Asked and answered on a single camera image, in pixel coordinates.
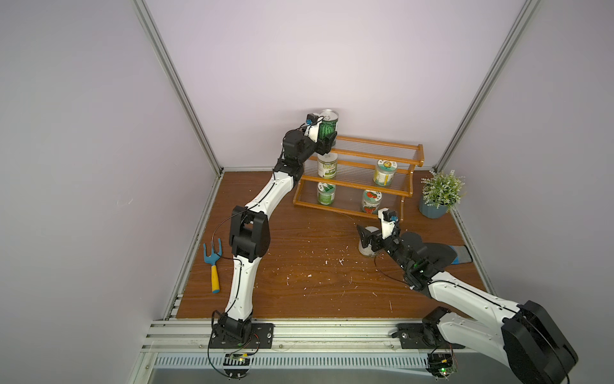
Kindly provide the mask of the watermelon seed can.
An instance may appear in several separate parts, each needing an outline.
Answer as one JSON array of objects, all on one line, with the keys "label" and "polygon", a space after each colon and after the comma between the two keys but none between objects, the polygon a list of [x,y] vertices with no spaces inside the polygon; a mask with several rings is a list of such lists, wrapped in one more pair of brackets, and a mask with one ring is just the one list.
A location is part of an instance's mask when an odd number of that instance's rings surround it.
[{"label": "watermelon seed can", "polygon": [[319,113],[320,125],[318,131],[318,139],[324,141],[337,130],[339,113],[332,109],[325,109]]}]

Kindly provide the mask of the white black seed can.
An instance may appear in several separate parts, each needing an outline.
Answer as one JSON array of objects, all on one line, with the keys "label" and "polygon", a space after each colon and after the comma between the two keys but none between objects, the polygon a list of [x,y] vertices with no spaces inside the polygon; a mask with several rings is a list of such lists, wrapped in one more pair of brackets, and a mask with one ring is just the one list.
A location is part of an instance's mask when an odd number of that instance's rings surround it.
[{"label": "white black seed can", "polygon": [[367,258],[374,258],[377,252],[373,250],[372,234],[378,231],[377,227],[372,227],[372,226],[362,227],[362,226],[357,225],[357,230],[359,234],[359,243],[358,243],[359,252]]}]

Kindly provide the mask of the yellow green lidded seed jar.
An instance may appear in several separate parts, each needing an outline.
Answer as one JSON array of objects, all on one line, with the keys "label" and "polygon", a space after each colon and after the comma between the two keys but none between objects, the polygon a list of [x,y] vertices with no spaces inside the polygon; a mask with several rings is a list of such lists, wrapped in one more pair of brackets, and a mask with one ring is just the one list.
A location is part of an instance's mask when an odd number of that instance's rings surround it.
[{"label": "yellow green lidded seed jar", "polygon": [[381,187],[391,186],[397,170],[397,162],[379,159],[374,168],[374,182]]}]

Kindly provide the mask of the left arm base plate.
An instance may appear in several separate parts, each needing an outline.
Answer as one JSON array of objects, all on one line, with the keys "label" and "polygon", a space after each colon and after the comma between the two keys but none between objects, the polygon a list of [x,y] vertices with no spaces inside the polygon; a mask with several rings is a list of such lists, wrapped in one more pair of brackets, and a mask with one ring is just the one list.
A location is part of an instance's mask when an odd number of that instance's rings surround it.
[{"label": "left arm base plate", "polygon": [[234,325],[214,324],[209,341],[210,349],[271,349],[274,336],[273,323],[246,323]]}]

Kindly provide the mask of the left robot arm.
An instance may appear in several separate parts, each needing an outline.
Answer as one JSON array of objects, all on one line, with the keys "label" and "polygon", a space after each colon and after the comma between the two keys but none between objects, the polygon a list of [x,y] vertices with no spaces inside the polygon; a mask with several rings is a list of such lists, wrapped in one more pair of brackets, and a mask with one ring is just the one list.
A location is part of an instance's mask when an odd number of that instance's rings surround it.
[{"label": "left robot arm", "polygon": [[257,269],[271,241],[270,218],[304,173],[304,163],[315,154],[331,152],[337,131],[320,133],[316,126],[290,130],[268,183],[230,216],[229,244],[233,255],[233,280],[224,312],[214,330],[222,337],[246,344],[252,334],[253,292]]}]

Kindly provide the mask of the strawberry seed can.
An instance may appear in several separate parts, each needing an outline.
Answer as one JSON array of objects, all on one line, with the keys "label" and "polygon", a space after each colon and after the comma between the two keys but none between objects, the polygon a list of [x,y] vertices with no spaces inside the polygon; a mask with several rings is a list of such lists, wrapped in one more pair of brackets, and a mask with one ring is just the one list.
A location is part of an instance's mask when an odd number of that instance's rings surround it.
[{"label": "strawberry seed can", "polygon": [[361,209],[366,214],[376,214],[382,202],[382,192],[377,190],[364,190],[361,200]]}]

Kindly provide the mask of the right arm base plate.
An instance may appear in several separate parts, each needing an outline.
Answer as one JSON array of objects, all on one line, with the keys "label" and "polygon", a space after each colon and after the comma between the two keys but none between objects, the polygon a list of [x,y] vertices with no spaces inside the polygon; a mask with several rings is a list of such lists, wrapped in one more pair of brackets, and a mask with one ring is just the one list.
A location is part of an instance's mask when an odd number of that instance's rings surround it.
[{"label": "right arm base plate", "polygon": [[461,344],[446,342],[434,326],[424,323],[398,323],[390,338],[397,339],[402,349],[465,349]]}]

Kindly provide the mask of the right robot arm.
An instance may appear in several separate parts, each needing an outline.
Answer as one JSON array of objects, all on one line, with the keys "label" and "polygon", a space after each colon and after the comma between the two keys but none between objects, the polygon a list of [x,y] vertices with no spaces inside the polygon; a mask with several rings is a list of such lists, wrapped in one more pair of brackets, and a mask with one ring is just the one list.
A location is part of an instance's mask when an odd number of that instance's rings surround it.
[{"label": "right robot arm", "polygon": [[358,227],[361,246],[385,251],[413,291],[441,302],[424,318],[428,344],[468,347],[508,367],[523,383],[563,383],[578,363],[577,352],[542,305],[519,304],[462,282],[446,271],[457,257],[451,246],[425,243],[393,222]]}]

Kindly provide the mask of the white green seed can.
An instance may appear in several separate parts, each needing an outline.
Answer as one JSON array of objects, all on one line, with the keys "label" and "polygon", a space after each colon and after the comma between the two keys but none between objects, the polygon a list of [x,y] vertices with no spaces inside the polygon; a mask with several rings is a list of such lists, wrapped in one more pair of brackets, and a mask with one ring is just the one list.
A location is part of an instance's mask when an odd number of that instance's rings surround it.
[{"label": "white green seed can", "polygon": [[338,155],[334,152],[318,155],[318,176],[323,179],[334,179],[337,174]]}]

